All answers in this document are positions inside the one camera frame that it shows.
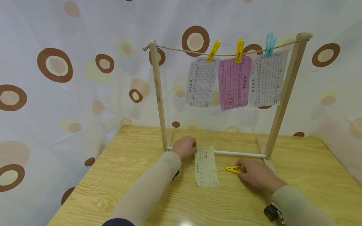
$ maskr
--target person's right hand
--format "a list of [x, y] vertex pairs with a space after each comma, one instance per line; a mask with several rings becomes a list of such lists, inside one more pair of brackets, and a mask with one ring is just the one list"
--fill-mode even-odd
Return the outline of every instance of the person's right hand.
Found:
[[274, 172], [261, 162], [255, 160], [239, 159], [235, 166], [244, 166], [244, 171], [238, 173], [240, 180], [248, 182], [250, 185], [267, 190], [271, 195], [279, 188], [287, 185], [278, 178]]

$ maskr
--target wood grain tabletop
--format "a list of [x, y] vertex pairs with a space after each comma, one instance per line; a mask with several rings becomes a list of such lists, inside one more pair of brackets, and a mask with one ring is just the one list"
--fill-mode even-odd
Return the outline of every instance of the wood grain tabletop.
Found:
[[[198, 147], [258, 153], [255, 137], [267, 135], [168, 129], [172, 143], [191, 135]], [[123, 126], [48, 226], [100, 226], [127, 189], [159, 158], [160, 128]], [[238, 157], [215, 155], [219, 187], [198, 187], [194, 160], [182, 163], [145, 225], [275, 225], [263, 214], [270, 198], [243, 184], [225, 166]], [[297, 187], [341, 226], [362, 225], [362, 189], [328, 151], [311, 137], [279, 136], [272, 155], [279, 177]]]

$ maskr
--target yellow clothespin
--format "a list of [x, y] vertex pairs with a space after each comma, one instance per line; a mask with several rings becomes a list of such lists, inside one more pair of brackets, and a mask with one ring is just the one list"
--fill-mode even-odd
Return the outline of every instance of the yellow clothespin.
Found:
[[216, 40], [214, 45], [212, 46], [209, 56], [206, 59], [207, 62], [210, 63], [212, 61], [212, 59], [214, 58], [216, 51], [219, 49], [219, 47], [220, 47], [220, 41]]
[[236, 171], [238, 169], [240, 169], [240, 166], [227, 166], [225, 167], [226, 171], [228, 172], [232, 172], [232, 173], [235, 173], [235, 174], [238, 174], [239, 172]]
[[235, 63], [240, 63], [241, 62], [241, 57], [243, 54], [243, 49], [244, 49], [244, 40], [242, 40], [241, 38], [239, 38], [236, 42], [236, 52], [235, 52]]

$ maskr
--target hanging paper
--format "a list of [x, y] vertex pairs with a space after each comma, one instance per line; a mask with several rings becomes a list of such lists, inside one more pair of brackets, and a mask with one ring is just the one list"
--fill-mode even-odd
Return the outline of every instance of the hanging paper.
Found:
[[248, 105], [251, 58], [244, 56], [240, 63], [235, 58], [221, 60], [219, 90], [221, 111]]
[[220, 58], [211, 62], [206, 57], [200, 57], [190, 66], [186, 92], [185, 106], [208, 107], [218, 74]]
[[288, 51], [274, 52], [271, 57], [252, 60], [249, 100], [255, 107], [279, 105]]

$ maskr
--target backdrop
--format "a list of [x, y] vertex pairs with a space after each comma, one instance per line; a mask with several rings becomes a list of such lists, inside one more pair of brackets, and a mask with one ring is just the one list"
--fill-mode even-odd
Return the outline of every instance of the backdrop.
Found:
[[[46, 225], [122, 125], [159, 126], [149, 52], [219, 54], [314, 37], [280, 134], [320, 138], [362, 180], [359, 0], [3, 0], [0, 225]], [[282, 49], [291, 50], [293, 45]], [[276, 110], [184, 107], [194, 57], [159, 50], [167, 127], [269, 133]]]

